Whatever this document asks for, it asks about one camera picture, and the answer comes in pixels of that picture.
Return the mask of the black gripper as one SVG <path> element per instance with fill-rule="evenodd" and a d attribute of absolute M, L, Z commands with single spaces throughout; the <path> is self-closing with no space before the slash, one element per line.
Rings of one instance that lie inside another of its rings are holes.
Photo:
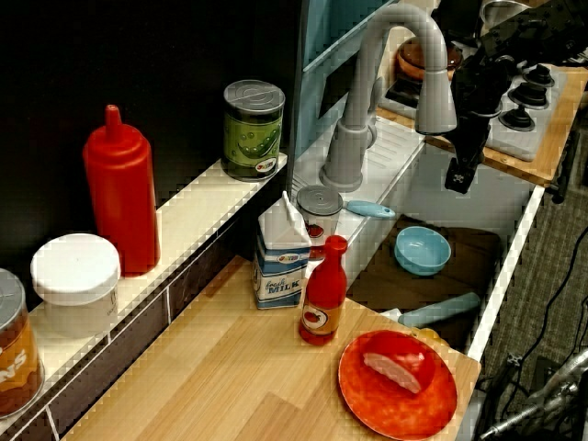
<path fill-rule="evenodd" d="M 490 134 L 490 119 L 467 113 L 458 117 L 452 131 L 452 144 L 457 158 L 452 158 L 447 169 L 445 188 L 467 194 L 476 175 L 477 166 L 484 161 L 483 149 Z"/>

